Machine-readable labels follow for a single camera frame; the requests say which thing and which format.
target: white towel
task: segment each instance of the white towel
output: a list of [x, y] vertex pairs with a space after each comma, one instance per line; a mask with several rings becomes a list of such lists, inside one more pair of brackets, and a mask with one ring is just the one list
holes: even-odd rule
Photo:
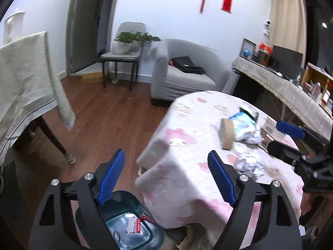
[[8, 149], [35, 118], [57, 107], [67, 130], [75, 115], [58, 74], [50, 65], [47, 32], [0, 48], [0, 164]]

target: pink tablecloth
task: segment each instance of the pink tablecloth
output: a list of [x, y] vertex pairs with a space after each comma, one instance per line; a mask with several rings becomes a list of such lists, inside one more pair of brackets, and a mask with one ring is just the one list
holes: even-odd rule
[[[205, 91], [180, 97], [170, 106], [137, 159], [137, 163], [147, 171], [137, 178], [135, 185], [159, 225], [176, 228], [199, 223], [207, 229], [210, 243], [216, 243], [232, 207], [224, 202], [214, 182], [207, 166], [207, 156], [216, 150], [224, 163], [235, 163], [236, 156], [221, 149], [218, 129], [221, 118], [238, 112], [243, 103], [239, 98]], [[262, 126], [267, 115], [258, 111], [258, 125]], [[297, 148], [289, 136], [284, 142]], [[261, 148], [249, 150], [259, 154], [266, 171], [258, 182], [270, 184], [272, 180], [279, 180], [298, 218], [302, 179], [293, 172], [293, 167], [270, 157]], [[255, 203], [242, 247], [248, 246], [252, 240], [259, 210], [260, 203]]]

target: gray door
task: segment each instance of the gray door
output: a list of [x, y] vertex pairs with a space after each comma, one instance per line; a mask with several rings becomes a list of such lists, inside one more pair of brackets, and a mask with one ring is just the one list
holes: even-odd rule
[[67, 25], [67, 72], [97, 61], [99, 13], [103, 0], [71, 0]]

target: metal bolt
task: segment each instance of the metal bolt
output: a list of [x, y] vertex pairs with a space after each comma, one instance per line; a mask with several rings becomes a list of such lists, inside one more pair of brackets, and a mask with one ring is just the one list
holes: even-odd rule
[[51, 184], [53, 186], [57, 186], [59, 184], [59, 180], [58, 179], [54, 179], [54, 180], [51, 181]]
[[87, 173], [87, 174], [84, 175], [85, 180], [92, 180], [93, 178], [94, 178], [93, 173]]
[[273, 181], [273, 186], [276, 187], [276, 188], [279, 188], [281, 186], [281, 183], [277, 180], [274, 180]]
[[243, 182], [247, 182], [249, 180], [249, 177], [247, 175], [240, 175], [239, 179]]

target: globe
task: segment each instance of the globe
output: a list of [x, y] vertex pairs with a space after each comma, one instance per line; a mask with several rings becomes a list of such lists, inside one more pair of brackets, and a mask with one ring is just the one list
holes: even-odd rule
[[248, 49], [245, 49], [244, 52], [243, 52], [243, 55], [244, 55], [245, 57], [249, 57], [249, 56], [251, 55], [251, 51], [248, 50]]

